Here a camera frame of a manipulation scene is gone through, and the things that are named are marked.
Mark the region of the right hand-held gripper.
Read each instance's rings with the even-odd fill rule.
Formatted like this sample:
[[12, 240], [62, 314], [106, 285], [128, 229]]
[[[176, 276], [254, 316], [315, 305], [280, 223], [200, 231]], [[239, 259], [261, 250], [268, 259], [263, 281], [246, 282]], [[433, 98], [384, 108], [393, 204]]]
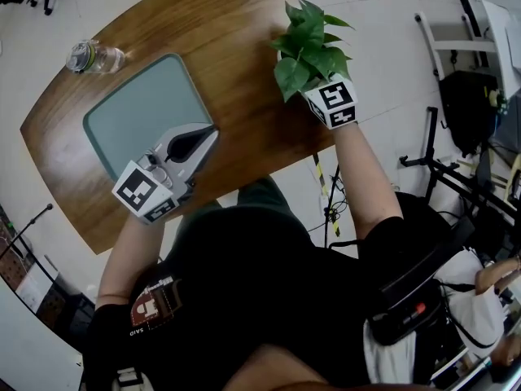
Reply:
[[320, 81], [311, 90], [301, 92], [310, 111], [329, 130], [356, 122], [358, 98], [351, 79], [333, 75], [332, 80]]

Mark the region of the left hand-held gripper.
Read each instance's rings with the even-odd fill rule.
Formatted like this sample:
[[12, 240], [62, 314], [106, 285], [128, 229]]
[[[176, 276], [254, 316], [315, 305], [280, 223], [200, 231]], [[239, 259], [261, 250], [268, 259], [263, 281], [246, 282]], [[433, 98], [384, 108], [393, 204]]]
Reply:
[[141, 222], [160, 220], [192, 197], [191, 179], [218, 137], [218, 128], [204, 123], [169, 129], [156, 147], [127, 164], [112, 194]]

